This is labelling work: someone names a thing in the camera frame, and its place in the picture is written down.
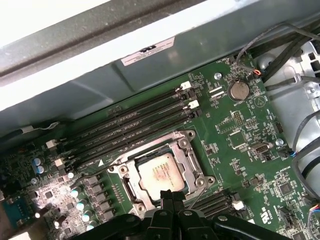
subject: cpu socket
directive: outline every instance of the cpu socket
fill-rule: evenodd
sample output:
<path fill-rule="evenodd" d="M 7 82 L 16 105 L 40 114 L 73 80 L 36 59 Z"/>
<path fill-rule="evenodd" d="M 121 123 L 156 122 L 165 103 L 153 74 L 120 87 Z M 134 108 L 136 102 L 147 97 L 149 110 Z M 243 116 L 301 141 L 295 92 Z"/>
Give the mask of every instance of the cpu socket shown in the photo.
<path fill-rule="evenodd" d="M 108 172 L 118 174 L 133 208 L 143 216 L 160 205 L 160 191 L 183 191 L 186 200 L 198 196 L 214 184 L 204 176 L 190 141 L 193 130 L 175 131 L 119 156 Z"/>

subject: sticker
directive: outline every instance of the sticker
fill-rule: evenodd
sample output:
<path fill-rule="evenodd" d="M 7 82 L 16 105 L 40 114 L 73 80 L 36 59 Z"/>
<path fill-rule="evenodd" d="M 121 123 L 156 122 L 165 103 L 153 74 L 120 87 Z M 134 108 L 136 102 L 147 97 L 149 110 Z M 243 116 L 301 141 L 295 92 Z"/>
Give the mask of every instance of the sticker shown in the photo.
<path fill-rule="evenodd" d="M 159 53 L 165 49 L 171 48 L 174 45 L 174 42 L 175 37 L 172 37 L 157 44 L 145 47 L 144 49 L 141 49 L 140 51 L 137 51 L 134 54 L 122 58 L 121 62 L 123 63 L 123 65 L 129 66 L 130 64 L 145 59 L 146 57 Z"/>

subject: screw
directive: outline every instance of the screw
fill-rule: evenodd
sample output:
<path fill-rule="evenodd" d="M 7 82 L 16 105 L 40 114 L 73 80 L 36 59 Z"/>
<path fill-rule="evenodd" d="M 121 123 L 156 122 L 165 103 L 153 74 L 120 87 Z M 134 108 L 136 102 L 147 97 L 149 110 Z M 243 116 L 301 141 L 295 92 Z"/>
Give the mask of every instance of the screw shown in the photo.
<path fill-rule="evenodd" d="M 198 178 L 198 179 L 196 180 L 196 185 L 202 186 L 203 184 L 205 184 L 205 181 L 204 181 L 203 179 Z"/>
<path fill-rule="evenodd" d="M 191 216 L 192 212 L 191 211 L 184 211 L 183 214 L 186 215 L 186 216 Z"/>
<path fill-rule="evenodd" d="M 146 210 L 146 208 L 145 208 L 145 206 L 143 206 L 142 204 L 139 204 L 139 205 L 138 205 L 138 210 L 139 210 L 139 211 L 144 211 L 144 210 Z"/>
<path fill-rule="evenodd" d="M 184 148 L 184 147 L 186 147 L 187 145 L 188 145 L 188 142 L 187 142 L 187 140 L 185 140 L 185 139 L 182 139 L 181 141 L 180 141 L 180 147 L 181 148 Z"/>
<path fill-rule="evenodd" d="M 126 174 L 128 172 L 128 168 L 126 166 L 122 166 L 122 167 L 120 167 L 120 172 L 122 174 Z"/>
<path fill-rule="evenodd" d="M 222 78 L 222 74 L 220 73 L 220 72 L 216 72 L 215 74 L 214 74 L 214 79 L 215 80 L 220 80 Z"/>
<path fill-rule="evenodd" d="M 277 145 L 278 147 L 281 147 L 284 144 L 285 142 L 281 138 L 278 138 L 277 140 L 275 140 L 275 145 Z"/>
<path fill-rule="evenodd" d="M 226 216 L 218 216 L 218 219 L 221 221 L 221 222 L 225 222 L 228 220 L 228 218 Z"/>
<path fill-rule="evenodd" d="M 209 182 L 210 184 L 213 184 L 213 183 L 215 182 L 215 179 L 214 179 L 214 178 L 209 178 L 208 182 Z"/>
<path fill-rule="evenodd" d="M 308 88 L 307 91 L 308 91 L 309 93 L 313 94 L 316 90 L 315 90 L 314 87 L 310 87 L 310 88 Z"/>

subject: chip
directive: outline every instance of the chip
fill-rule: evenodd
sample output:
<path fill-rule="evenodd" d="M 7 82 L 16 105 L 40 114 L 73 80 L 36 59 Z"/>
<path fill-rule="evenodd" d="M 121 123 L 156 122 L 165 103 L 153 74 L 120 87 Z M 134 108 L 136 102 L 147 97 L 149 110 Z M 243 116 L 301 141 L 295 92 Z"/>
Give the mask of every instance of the chip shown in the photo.
<path fill-rule="evenodd" d="M 238 149 L 241 146 L 246 144 L 246 140 L 244 138 L 244 135 L 242 134 L 242 131 L 240 131 L 240 130 L 229 134 L 229 139 L 230 139 L 231 146 L 233 149 Z"/>
<path fill-rule="evenodd" d="M 68 209 L 68 210 L 71 210 L 71 209 L 73 209 L 75 206 L 74 206 L 74 204 L 72 203 L 72 202 L 70 202 L 70 203 L 68 203 L 67 205 L 66 205 L 66 208 Z"/>
<path fill-rule="evenodd" d="M 66 228 L 66 229 L 64 230 L 64 233 L 65 233 L 66 235 L 70 234 L 70 233 L 71 233 L 71 229 L 70 229 L 69 227 Z"/>
<path fill-rule="evenodd" d="M 138 167 L 142 189 L 147 190 L 154 201 L 160 199 L 160 191 L 177 192 L 185 187 L 185 182 L 171 153 L 157 156 Z"/>
<path fill-rule="evenodd" d="M 93 176 L 93 177 L 90 177 L 88 180 L 87 180 L 87 184 L 88 185 L 94 185 L 98 182 L 98 178 L 96 176 Z"/>
<path fill-rule="evenodd" d="M 102 218 L 105 220 L 105 221 L 109 221 L 110 219 L 112 219 L 114 217 L 114 213 L 112 211 L 107 211 L 105 212 L 103 215 L 102 215 Z"/>
<path fill-rule="evenodd" d="M 102 191 L 102 187 L 98 184 L 92 187 L 92 193 L 96 194 Z"/>
<path fill-rule="evenodd" d="M 53 194 L 52 194 L 50 191 L 47 191 L 47 192 L 45 193 L 45 197 L 46 197 L 47 199 L 50 199 L 50 198 L 53 197 Z"/>
<path fill-rule="evenodd" d="M 293 191 L 290 183 L 288 183 L 288 182 L 283 184 L 283 185 L 281 185 L 281 186 L 279 186 L 279 189 L 280 189 L 280 192 L 281 192 L 281 194 L 283 196 L 287 195 L 287 194 L 289 194 L 289 193 L 291 193 Z"/>
<path fill-rule="evenodd" d="M 36 199 L 38 197 L 38 193 L 36 191 L 32 191 L 29 193 L 31 199 Z"/>
<path fill-rule="evenodd" d="M 109 208 L 110 208 L 110 204 L 107 201 L 105 201 L 104 203 L 101 203 L 98 207 L 98 209 L 102 212 L 106 211 Z"/>
<path fill-rule="evenodd" d="M 95 200 L 98 203 L 101 203 L 103 201 L 105 201 L 107 199 L 106 195 L 104 193 L 98 194 L 97 196 L 95 196 Z"/>
<path fill-rule="evenodd" d="M 301 231 L 301 232 L 298 232 L 297 234 L 292 235 L 292 239 L 293 240 L 306 240 L 306 237 L 305 237 L 304 233 Z"/>

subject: motherboard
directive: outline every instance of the motherboard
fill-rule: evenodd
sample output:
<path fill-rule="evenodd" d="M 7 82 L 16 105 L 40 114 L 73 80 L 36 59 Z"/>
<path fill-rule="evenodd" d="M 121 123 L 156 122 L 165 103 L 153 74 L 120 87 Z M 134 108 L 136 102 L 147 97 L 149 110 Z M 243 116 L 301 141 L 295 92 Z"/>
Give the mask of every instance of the motherboard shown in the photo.
<path fill-rule="evenodd" d="M 253 66 L 250 55 L 241 61 Z M 227 213 L 311 239 L 310 203 L 282 125 L 259 76 L 232 56 L 0 158 L 0 212 L 13 231 L 42 221 L 43 239 L 70 239 L 125 213 L 143 218 L 168 189 L 183 191 L 185 205 L 208 219 Z"/>

